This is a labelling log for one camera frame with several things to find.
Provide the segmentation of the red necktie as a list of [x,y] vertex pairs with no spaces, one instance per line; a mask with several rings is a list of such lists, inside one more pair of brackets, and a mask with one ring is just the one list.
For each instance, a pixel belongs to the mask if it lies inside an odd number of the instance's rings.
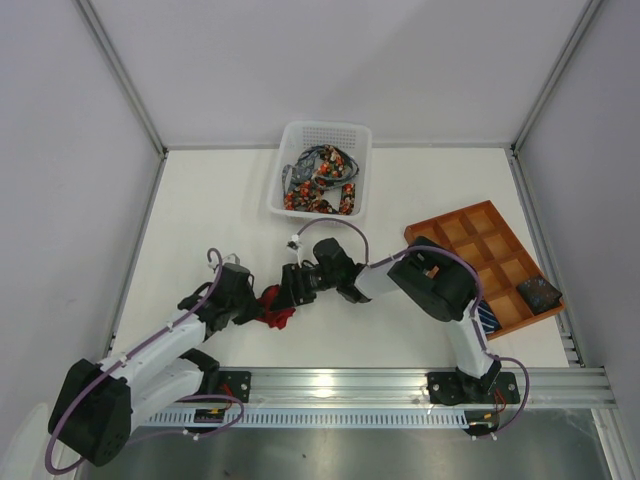
[[279,285],[270,285],[262,292],[262,295],[257,299],[259,309],[255,320],[266,324],[269,328],[283,330],[287,326],[289,319],[296,313],[296,309],[276,310],[273,307],[279,291]]

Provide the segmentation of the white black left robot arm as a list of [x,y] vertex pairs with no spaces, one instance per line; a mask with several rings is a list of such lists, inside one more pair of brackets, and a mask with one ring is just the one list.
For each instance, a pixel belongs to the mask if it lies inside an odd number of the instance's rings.
[[103,466],[124,448],[131,434],[177,401],[209,401],[223,420],[228,406],[242,408],[250,380],[226,378],[201,345],[229,324],[255,319],[260,305],[250,271],[226,262],[215,278],[185,297],[163,326],[123,353],[98,362],[81,359],[67,372],[53,407],[45,465],[53,474],[52,453],[61,442],[81,459]]

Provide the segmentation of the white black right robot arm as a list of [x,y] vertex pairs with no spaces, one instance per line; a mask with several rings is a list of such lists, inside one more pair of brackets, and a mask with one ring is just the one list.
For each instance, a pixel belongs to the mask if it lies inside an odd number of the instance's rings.
[[456,359],[450,383],[454,394],[445,401],[480,401],[491,393],[501,362],[487,352],[484,332],[474,320],[483,289],[469,263],[424,236],[377,264],[354,262],[334,238],[318,242],[313,255],[315,262],[282,267],[271,311],[310,304],[327,290],[353,304],[401,291],[428,317],[445,325]]

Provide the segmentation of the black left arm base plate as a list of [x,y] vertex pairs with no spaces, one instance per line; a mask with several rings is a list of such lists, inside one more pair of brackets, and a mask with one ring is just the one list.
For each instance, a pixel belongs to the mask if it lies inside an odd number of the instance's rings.
[[251,381],[252,374],[249,371],[220,370],[215,374],[206,374],[197,393],[233,396],[246,403],[250,397]]

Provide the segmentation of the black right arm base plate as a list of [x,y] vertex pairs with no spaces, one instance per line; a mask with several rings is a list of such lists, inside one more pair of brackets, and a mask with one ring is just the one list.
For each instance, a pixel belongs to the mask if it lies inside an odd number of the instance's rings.
[[461,404],[515,405],[521,395],[513,373],[499,372],[493,379],[478,380],[457,370],[430,372],[426,375],[428,397],[431,403],[445,406]]

